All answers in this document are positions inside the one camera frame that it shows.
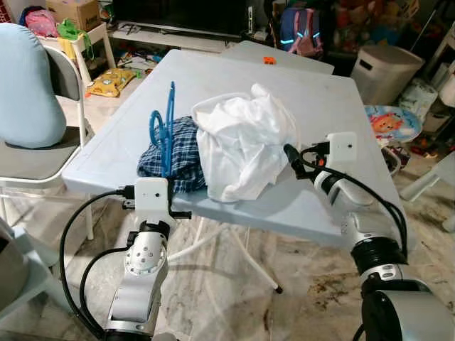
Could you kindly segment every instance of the blue checkered fabric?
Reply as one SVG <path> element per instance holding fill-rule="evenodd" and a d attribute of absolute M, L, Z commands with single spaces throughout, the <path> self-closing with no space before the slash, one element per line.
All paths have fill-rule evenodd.
<path fill-rule="evenodd" d="M 200 166 L 196 132 L 198 126 L 191 117 L 182 117 L 173 122 L 172 169 L 174 193 L 187 193 L 205 187 L 204 174 Z M 158 128 L 155 137 L 159 141 Z M 139 176 L 161 176 L 161 151 L 150 143 L 137 166 Z"/>

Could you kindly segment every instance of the floor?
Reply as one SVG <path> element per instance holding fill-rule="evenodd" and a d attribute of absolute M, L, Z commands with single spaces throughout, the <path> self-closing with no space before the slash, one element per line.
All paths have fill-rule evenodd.
<path fill-rule="evenodd" d="M 86 100 L 88 120 L 95 131 L 140 83 L 134 80 L 120 98 L 91 96 Z M 74 119 L 74 106 L 61 101 L 68 121 Z M 429 170 L 433 160 L 413 157 L 394 177 L 403 188 Z M 441 228 L 441 222 L 454 213 L 455 192 L 442 182 L 425 192 L 416 202 L 403 202 L 408 225 L 418 243 L 409 256 L 419 274 L 455 316 L 454 234 Z M 57 249 L 60 231 L 80 204 L 8 201 L 10 221 L 19 220 L 28 232 Z M 70 282 L 79 280 L 90 259 L 113 246 L 124 246 L 132 227 L 127 214 L 116 201 L 105 200 L 95 207 L 95 239 L 80 245 L 83 221 L 69 237 L 67 273 Z M 189 246 L 200 222 L 195 217 L 180 222 L 171 236 L 170 254 Z M 218 222 L 208 221 L 205 231 Z M 352 340 L 360 324 L 359 280 L 347 251 L 321 247 L 313 242 L 241 226 L 230 226 L 242 240 L 248 240 L 251 255 L 284 288 L 276 294 L 237 251 L 227 230 L 220 238 L 199 251 L 170 264 L 162 286 L 158 332 L 172 332 L 187 340 Z M 110 301 L 122 274 L 122 254 L 100 260 L 87 280 L 90 310 L 103 325 Z M 94 340 L 72 315 L 42 295 L 21 306 L 0 322 L 1 341 Z"/>

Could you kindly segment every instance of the trash can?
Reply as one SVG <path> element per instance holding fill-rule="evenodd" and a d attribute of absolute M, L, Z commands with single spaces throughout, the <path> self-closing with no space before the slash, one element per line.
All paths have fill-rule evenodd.
<path fill-rule="evenodd" d="M 363 46 L 350 76 L 363 104 L 391 104 L 423 64 L 423 59 L 402 48 Z"/>

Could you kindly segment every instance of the green bag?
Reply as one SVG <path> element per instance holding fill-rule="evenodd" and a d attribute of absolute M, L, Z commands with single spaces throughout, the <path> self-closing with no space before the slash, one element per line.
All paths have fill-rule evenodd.
<path fill-rule="evenodd" d="M 57 25 L 57 32 L 60 34 L 60 37 L 69 40 L 77 40 L 77 37 L 79 37 L 80 34 L 83 34 L 87 56 L 91 60 L 95 59 L 92 42 L 90 41 L 90 37 L 88 36 L 87 32 L 77 29 L 75 24 L 72 23 L 70 19 L 64 19 L 62 23 L 59 23 Z"/>

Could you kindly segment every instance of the shelf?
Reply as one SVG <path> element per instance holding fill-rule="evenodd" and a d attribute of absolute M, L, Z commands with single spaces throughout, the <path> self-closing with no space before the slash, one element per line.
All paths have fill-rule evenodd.
<path fill-rule="evenodd" d="M 141 29 L 139 32 L 127 34 L 123 31 L 113 31 L 108 33 L 110 38 L 140 41 L 142 43 L 151 43 L 158 45 L 176 46 L 190 50 L 200 50 L 212 53 L 221 53 L 227 47 L 223 40 L 214 40 L 207 38 L 196 38 L 180 36 L 176 34 L 162 34 L 158 32 Z"/>

